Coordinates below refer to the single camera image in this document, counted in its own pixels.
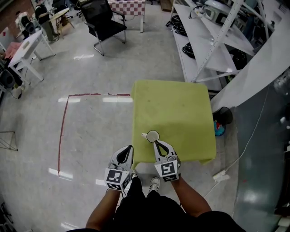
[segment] green tablecloth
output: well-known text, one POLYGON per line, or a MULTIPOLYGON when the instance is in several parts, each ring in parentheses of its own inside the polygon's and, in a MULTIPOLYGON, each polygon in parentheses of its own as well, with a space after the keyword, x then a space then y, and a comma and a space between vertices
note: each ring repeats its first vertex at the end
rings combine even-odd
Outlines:
POLYGON ((205 85, 138 80, 131 95, 133 167, 155 162, 153 144, 141 136, 150 130, 158 131, 160 140, 171 144, 181 161, 206 163, 215 158, 213 116, 205 85))

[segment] chair armrest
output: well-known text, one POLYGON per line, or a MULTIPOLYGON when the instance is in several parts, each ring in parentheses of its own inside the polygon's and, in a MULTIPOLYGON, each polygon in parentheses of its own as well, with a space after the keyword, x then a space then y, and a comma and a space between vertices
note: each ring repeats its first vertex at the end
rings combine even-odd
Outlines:
POLYGON ((121 15, 122 18, 125 19, 125 15, 122 14, 121 12, 119 12, 119 11, 114 11, 114 10, 112 10, 112 11, 113 11, 114 13, 118 14, 118 15, 121 15))
POLYGON ((90 27, 90 28, 92 28, 92 29, 95 30, 95 26, 93 24, 90 24, 88 22, 85 22, 85 25, 87 25, 88 27, 90 27))

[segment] cup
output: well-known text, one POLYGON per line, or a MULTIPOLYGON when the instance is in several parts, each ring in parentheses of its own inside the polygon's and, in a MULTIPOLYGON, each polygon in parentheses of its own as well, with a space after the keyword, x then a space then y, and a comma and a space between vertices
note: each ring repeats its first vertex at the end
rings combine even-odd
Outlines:
POLYGON ((154 141, 159 140, 160 137, 158 132, 155 130, 150 130, 149 132, 147 132, 147 134, 142 133, 141 136, 146 138, 150 143, 154 143, 154 141))

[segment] white metal shelf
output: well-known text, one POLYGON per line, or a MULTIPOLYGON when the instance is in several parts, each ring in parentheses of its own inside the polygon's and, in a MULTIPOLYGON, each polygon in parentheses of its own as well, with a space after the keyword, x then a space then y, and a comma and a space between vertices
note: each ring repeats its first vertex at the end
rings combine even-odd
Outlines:
MULTIPOLYGON (((181 49, 183 46, 185 46, 187 43, 189 43, 189 39, 185 36, 182 36, 180 34, 176 34, 175 31, 173 31, 173 35, 176 41, 176 46, 178 49, 181 66, 184 74, 185 82, 190 82, 193 78, 194 74, 198 70, 197 63, 195 59, 192 59, 188 57, 181 49)), ((200 73, 200 78, 207 78, 216 75, 217 73, 215 71, 204 69, 200 73)), ((200 82, 201 84, 204 84, 208 87, 209 90, 216 90, 220 91, 222 89, 221 83, 219 79, 214 79, 206 82, 200 82)))
MULTIPOLYGON (((192 8, 197 6, 191 0, 185 0, 186 3, 192 8)), ((209 30, 210 34, 216 38, 218 33, 220 32, 222 26, 213 23, 212 21, 206 19, 202 14, 199 14, 198 17, 204 23, 206 28, 209 30)), ((251 56, 254 56, 253 46, 250 44, 248 39, 244 36, 244 34, 240 31, 236 25, 233 25, 227 32, 227 35, 222 39, 224 44, 230 45, 233 48, 237 48, 251 56)))
MULTIPOLYGON (((191 11, 190 7, 174 4, 174 8, 182 21, 190 44, 193 48, 196 62, 200 67, 203 64, 205 56, 209 52, 214 39, 199 17, 189 19, 188 16, 191 11)), ((213 53, 205 68, 223 73, 229 73, 237 70, 224 44, 221 44, 213 53)))

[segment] checkered tablecloth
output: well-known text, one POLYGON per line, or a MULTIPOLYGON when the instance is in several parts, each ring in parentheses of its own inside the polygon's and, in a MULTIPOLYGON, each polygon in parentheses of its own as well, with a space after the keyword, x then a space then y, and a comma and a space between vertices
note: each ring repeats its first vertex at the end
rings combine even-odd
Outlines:
POLYGON ((116 1, 108 0, 112 10, 119 11, 125 15, 145 15, 146 0, 116 1))

